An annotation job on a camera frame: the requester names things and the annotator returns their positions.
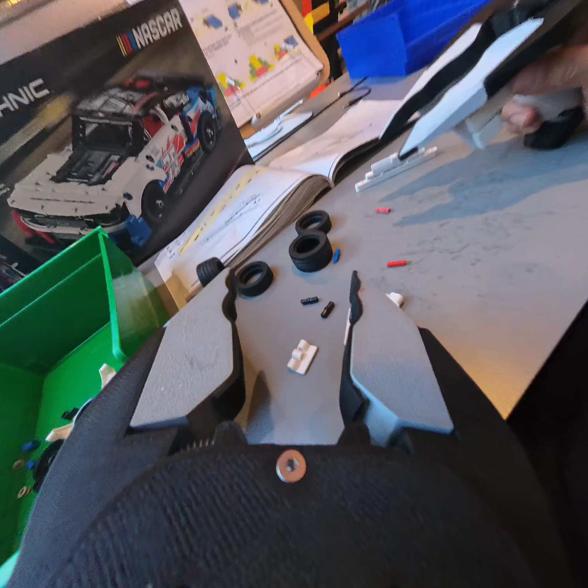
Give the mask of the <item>black rubber toy tire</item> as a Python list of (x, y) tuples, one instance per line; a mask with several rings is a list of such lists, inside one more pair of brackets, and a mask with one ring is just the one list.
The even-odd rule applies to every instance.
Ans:
[(325, 268), (334, 255), (326, 233), (310, 231), (299, 234), (289, 246), (289, 256), (295, 268), (313, 273)]
[(253, 261), (241, 268), (236, 279), (239, 295), (255, 298), (269, 289), (274, 274), (266, 262)]
[(217, 257), (211, 257), (199, 263), (196, 266), (196, 276), (201, 287), (205, 288), (224, 269), (224, 263)]
[(321, 232), (327, 234), (332, 228), (332, 221), (327, 212), (311, 210), (299, 217), (295, 223), (298, 235), (306, 232)]

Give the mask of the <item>brown cardboard sheet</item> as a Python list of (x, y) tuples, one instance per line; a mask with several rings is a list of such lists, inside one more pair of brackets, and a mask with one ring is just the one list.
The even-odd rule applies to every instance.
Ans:
[(318, 75), (319, 85), (328, 85), (330, 81), (330, 65), (327, 54), (323, 50), (320, 41), (313, 32), (314, 21), (311, 22), (313, 11), (312, 1), (279, 1), (290, 20), (294, 24), (301, 38), (304, 40), (312, 54), (322, 64)]

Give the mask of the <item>blue plastic bin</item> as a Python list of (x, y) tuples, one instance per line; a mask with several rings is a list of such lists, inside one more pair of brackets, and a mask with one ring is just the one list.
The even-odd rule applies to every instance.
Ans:
[(389, 1), (336, 35), (350, 77), (407, 77), (421, 70), (486, 4)]

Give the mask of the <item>black toy car box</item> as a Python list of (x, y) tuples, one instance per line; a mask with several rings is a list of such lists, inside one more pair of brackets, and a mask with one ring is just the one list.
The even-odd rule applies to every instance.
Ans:
[(142, 1), (1, 63), (1, 291), (94, 229), (141, 265), (241, 165), (179, 1)]

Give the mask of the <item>open instruction book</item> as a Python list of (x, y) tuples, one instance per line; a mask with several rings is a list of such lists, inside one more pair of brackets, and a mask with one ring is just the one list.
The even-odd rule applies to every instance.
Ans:
[(335, 186), (339, 171), (375, 146), (401, 99), (362, 99), (329, 129), (275, 158), (231, 174), (200, 215), (157, 256), (178, 309), (203, 286), (197, 266), (217, 258), (236, 268)]

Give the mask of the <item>black toy wheel rim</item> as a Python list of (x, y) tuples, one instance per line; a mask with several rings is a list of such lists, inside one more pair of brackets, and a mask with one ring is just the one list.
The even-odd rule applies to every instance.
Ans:
[(51, 442), (40, 455), (32, 470), (33, 486), (32, 490), (38, 492), (41, 488), (45, 477), (53, 464), (57, 453), (64, 443), (64, 439), (58, 439)]

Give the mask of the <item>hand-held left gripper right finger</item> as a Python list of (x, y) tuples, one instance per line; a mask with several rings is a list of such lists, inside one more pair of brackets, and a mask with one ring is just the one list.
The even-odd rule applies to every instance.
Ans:
[(357, 270), (349, 307), (339, 390), (343, 423), (365, 425), (380, 447), (405, 430), (451, 435), (454, 424), (415, 322)]

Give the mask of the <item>person's right hand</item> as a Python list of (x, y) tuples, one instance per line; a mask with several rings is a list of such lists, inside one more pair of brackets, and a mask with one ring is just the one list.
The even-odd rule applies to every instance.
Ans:
[[(587, 44), (570, 45), (543, 56), (522, 69), (511, 81), (514, 95), (536, 96), (578, 89), (583, 96), (583, 111), (587, 117)], [(515, 101), (502, 109), (502, 121), (512, 133), (523, 136), (537, 131), (542, 119), (537, 110)]]

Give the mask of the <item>white flat stand base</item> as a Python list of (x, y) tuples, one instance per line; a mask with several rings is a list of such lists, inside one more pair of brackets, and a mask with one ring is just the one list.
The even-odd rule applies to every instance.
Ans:
[(271, 124), (247, 138), (245, 144), (253, 161), (257, 162), (265, 154), (281, 144), (291, 134), (310, 121), (312, 116), (312, 111), (283, 113)]

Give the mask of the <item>white stepped brick assembly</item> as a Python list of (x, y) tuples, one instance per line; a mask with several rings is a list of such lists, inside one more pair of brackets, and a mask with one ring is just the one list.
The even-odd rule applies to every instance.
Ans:
[(371, 165), (366, 172), (364, 179), (355, 184), (355, 192), (361, 193), (370, 187), (380, 185), (387, 180), (400, 175), (408, 170), (414, 169), (423, 163), (435, 158), (437, 146), (429, 148), (417, 148), (405, 159), (400, 159), (397, 153), (377, 161)]

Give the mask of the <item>green plastic bin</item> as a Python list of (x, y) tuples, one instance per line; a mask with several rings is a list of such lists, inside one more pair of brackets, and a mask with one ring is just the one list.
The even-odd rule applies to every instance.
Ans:
[[(93, 230), (1, 292), (1, 564), (19, 549), (37, 462), (63, 414), (100, 392), (168, 315), (106, 231)], [(21, 445), (33, 439), (29, 454)]]

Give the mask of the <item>grey desk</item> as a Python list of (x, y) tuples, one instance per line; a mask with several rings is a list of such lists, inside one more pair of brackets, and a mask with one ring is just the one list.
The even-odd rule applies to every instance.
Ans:
[[(482, 151), (454, 134), (437, 156), (361, 194), (355, 184), (404, 139), (367, 152), (318, 202), (332, 219), (337, 264), (299, 272), (285, 228), (254, 260), (275, 280), (237, 302), (252, 443), (331, 443), (342, 430), (339, 382), (353, 270), (405, 297), (429, 329), (508, 417), (587, 301), (587, 129), (554, 151), (533, 151), (506, 129)], [(391, 208), (388, 215), (378, 207)], [(407, 260), (401, 268), (386, 262)], [(319, 302), (303, 306), (301, 299)], [(329, 301), (327, 319), (320, 317)], [(318, 353), (305, 376), (287, 368), (298, 342)]]

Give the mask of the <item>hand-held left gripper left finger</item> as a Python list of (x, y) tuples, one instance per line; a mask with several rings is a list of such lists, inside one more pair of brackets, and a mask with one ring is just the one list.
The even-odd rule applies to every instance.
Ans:
[(246, 401), (237, 287), (224, 269), (168, 321), (130, 420), (134, 430), (214, 431)]

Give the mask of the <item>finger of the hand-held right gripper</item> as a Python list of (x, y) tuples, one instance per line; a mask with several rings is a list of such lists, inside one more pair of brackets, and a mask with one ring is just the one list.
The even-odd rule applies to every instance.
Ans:
[(496, 40), (489, 22), (471, 25), (461, 33), (421, 74), (401, 105), (380, 133), (380, 141), (391, 141), (403, 132), (414, 114), (427, 114), (443, 94), (474, 66)]
[(414, 124), (404, 145), (400, 159), (423, 147), (435, 137), (451, 130), (488, 101), (485, 79), (543, 24), (543, 18), (533, 18), (515, 26), (493, 41), (473, 68), (451, 88), (427, 113)]

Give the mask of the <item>printed brick instruction sheet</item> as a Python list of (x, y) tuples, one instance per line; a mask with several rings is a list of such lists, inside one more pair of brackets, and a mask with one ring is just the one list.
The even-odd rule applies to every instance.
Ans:
[(319, 86), (322, 64), (279, 1), (180, 4), (244, 135)]

